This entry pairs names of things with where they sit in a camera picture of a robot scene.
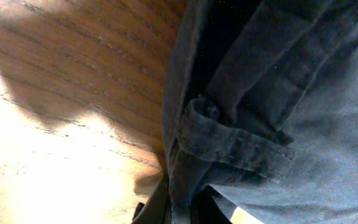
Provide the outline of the navy blue shorts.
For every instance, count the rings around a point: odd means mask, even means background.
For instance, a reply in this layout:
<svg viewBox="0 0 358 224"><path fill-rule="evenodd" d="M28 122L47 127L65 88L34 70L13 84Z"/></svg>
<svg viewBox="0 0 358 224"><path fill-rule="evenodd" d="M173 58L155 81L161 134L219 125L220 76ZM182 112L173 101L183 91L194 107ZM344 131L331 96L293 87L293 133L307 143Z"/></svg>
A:
<svg viewBox="0 0 358 224"><path fill-rule="evenodd" d="M358 223L358 0L188 1L134 223Z"/></svg>

